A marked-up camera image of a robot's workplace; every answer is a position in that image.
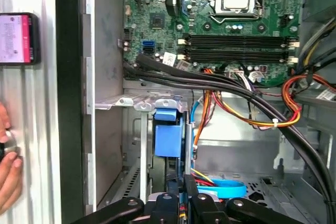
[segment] phone screen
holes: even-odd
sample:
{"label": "phone screen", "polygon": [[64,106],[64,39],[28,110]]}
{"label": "phone screen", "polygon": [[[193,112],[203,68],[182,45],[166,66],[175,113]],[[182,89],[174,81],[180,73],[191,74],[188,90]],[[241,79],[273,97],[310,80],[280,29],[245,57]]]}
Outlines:
{"label": "phone screen", "polygon": [[32,63],[31,18],[28,15],[0,16],[0,63]]}

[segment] pci slot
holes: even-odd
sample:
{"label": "pci slot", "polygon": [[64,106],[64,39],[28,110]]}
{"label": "pci slot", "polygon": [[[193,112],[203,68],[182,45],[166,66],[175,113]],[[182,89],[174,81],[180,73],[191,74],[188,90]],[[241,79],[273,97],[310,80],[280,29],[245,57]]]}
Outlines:
{"label": "pci slot", "polygon": [[288,38],[265,36],[185,35],[191,48],[284,48]]}
{"label": "pci slot", "polygon": [[239,60],[250,63],[286,63],[287,52],[256,52],[256,51],[227,51],[190,49],[187,56],[191,62],[198,63],[223,63]]}

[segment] smartphone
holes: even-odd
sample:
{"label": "smartphone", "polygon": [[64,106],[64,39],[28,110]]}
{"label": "smartphone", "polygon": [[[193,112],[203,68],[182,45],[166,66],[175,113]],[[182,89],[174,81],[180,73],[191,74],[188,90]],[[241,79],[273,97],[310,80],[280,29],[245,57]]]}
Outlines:
{"label": "smartphone", "polygon": [[38,21],[32,13],[0,13],[0,65],[40,62]]}

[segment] cpu socket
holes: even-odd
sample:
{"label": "cpu socket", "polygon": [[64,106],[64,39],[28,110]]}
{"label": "cpu socket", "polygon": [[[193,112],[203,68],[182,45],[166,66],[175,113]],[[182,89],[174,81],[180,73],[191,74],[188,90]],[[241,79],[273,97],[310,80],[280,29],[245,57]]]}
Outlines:
{"label": "cpu socket", "polygon": [[225,20],[259,19],[263,15],[264,0],[209,0],[214,13],[210,17],[221,24]]}

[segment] black cable bundle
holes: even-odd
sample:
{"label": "black cable bundle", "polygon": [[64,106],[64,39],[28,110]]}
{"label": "black cable bundle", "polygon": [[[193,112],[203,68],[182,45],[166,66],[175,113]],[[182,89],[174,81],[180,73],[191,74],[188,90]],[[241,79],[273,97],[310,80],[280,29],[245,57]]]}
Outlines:
{"label": "black cable bundle", "polygon": [[[230,78],[215,74],[197,74],[178,70],[176,68],[156,62],[143,55],[139,55],[138,63],[146,68],[168,73],[170,75],[144,72],[132,68],[127,63],[124,64],[124,68],[129,73],[145,81],[150,81],[165,86],[181,89],[225,91],[236,94],[246,99],[250,103],[254,104],[270,119],[276,118],[280,121],[286,120],[286,118],[279,111],[277,111],[263,98],[257,96],[251,91],[248,91],[239,82]],[[292,146],[299,153],[302,159],[307,163],[307,165],[310,167],[311,171],[315,175],[318,184],[321,187],[324,201],[327,206],[328,223],[336,224],[336,192],[334,190],[332,179],[330,177],[327,167],[324,164],[324,161],[296,127],[280,127],[279,130],[288,139],[288,141],[292,144]]]}

